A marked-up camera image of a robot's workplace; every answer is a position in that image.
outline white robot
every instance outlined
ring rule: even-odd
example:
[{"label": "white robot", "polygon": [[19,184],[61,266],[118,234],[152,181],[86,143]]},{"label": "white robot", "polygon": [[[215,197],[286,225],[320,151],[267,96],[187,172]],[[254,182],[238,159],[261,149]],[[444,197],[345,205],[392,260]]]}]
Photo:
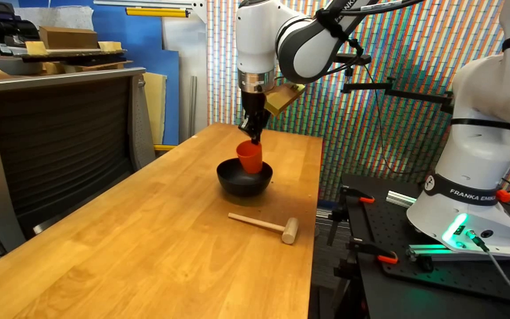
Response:
[{"label": "white robot", "polygon": [[[268,113],[263,92],[274,69],[295,83],[323,76],[332,58],[366,14],[417,3],[398,0],[332,0],[314,18],[286,9],[277,0],[244,0],[237,11],[237,69],[244,129],[258,142]],[[463,65],[453,81],[449,140],[426,179],[422,193],[407,209],[408,221],[451,252],[510,257],[510,216],[495,200],[510,168],[510,0],[500,12],[502,53]]]}]

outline wooden tabletop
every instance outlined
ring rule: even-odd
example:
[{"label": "wooden tabletop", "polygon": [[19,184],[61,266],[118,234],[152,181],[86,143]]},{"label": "wooden tabletop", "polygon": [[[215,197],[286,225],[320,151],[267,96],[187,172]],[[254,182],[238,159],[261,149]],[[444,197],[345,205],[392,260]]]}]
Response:
[{"label": "wooden tabletop", "polygon": [[[322,140],[263,131],[272,181],[226,197],[245,135],[214,124],[0,259],[0,317],[307,317]],[[293,246],[226,218],[299,218]]]}]

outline black bowl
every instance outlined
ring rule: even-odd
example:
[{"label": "black bowl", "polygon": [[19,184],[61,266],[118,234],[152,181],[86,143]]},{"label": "black bowl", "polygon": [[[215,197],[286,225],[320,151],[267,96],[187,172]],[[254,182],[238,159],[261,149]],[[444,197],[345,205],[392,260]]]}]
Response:
[{"label": "black bowl", "polygon": [[217,179],[221,188],[235,197],[254,197],[260,195],[272,177],[272,168],[261,163],[261,170],[252,175],[245,174],[237,158],[221,161],[217,165]]}]

